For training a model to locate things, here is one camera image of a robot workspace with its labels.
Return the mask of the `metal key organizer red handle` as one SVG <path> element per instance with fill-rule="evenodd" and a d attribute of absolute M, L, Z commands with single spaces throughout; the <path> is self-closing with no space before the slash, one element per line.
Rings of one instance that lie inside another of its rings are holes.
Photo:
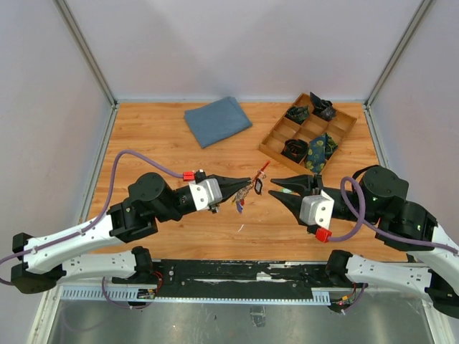
<path fill-rule="evenodd" d="M 257 195 L 262 194 L 263 181 L 266 179 L 266 169 L 270 165 L 270 161 L 266 161 L 264 165 L 257 171 L 250 183 L 240 189 L 233 197 L 232 203 L 235 205 L 239 214 L 243 213 L 245 199 L 249 192 L 254 191 Z"/>

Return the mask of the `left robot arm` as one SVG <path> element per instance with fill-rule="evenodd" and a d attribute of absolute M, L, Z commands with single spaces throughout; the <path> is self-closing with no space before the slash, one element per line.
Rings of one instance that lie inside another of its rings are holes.
<path fill-rule="evenodd" d="M 117 254 L 94 250 L 143 239 L 155 234 L 159 223 L 180 221 L 196 211 L 216 213 L 222 202 L 250 182 L 200 171 L 186 186 L 173 190 L 161 175 L 145 173 L 129 186 L 126 199 L 94 219 L 49 236 L 15 235 L 12 246 L 20 263 L 11 268 L 11 283 L 24 294 L 93 277 L 146 283 L 155 275 L 147 249 L 134 247 Z"/>

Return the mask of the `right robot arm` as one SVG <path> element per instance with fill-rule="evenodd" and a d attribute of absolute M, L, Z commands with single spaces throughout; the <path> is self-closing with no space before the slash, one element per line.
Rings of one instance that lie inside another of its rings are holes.
<path fill-rule="evenodd" d="M 339 188 L 325 187 L 320 175 L 274 178 L 272 183 L 289 189 L 270 195 L 320 242 L 344 242 L 367 226 L 376 239 L 424 264 L 399 266 L 335 249 L 324 270 L 330 285 L 386 287 L 458 317 L 458 244 L 425 207 L 407 200 L 406 180 L 373 165 L 342 178 Z"/>

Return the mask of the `key with black tag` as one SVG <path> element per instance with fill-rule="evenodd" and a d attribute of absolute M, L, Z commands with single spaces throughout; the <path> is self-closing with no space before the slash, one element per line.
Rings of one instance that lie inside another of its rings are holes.
<path fill-rule="evenodd" d="M 257 195 L 262 194 L 262 188 L 263 188 L 263 183 L 262 180 L 259 178 L 255 179 L 255 184 L 254 184 L 254 191 Z"/>

